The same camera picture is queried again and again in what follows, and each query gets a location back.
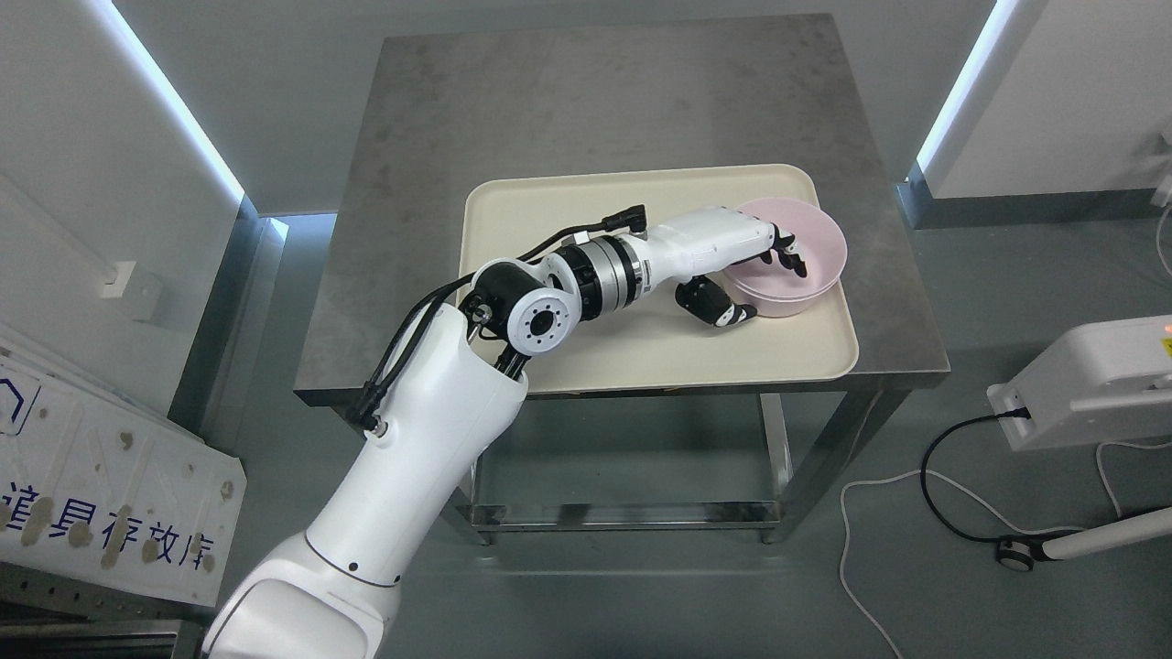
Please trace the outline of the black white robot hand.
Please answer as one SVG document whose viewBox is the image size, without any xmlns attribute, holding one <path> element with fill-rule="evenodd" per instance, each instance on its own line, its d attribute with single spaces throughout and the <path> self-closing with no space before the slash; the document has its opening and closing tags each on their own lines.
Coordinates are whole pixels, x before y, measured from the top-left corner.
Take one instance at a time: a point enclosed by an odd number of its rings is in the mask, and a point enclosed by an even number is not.
<svg viewBox="0 0 1172 659">
<path fill-rule="evenodd" d="M 714 327 L 744 322 L 756 315 L 756 308 L 732 303 L 708 276 L 745 260 L 770 265 L 775 257 L 797 276 L 808 274 L 792 233 L 724 206 L 679 215 L 620 242 L 633 249 L 641 265 L 643 295 L 668 280 L 677 281 L 677 304 Z"/>
</svg>

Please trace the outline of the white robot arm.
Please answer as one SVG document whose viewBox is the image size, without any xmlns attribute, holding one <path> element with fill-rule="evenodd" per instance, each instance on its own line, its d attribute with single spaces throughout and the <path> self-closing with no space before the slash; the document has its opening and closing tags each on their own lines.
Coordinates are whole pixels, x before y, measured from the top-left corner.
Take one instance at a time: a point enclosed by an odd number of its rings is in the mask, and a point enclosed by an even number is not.
<svg viewBox="0 0 1172 659">
<path fill-rule="evenodd" d="M 415 305 L 350 417 L 364 447 L 309 529 L 275 546 L 202 641 L 205 658 L 373 658 L 401 579 L 473 460 L 515 421 L 523 364 L 473 353 L 448 304 L 463 281 Z"/>
</svg>

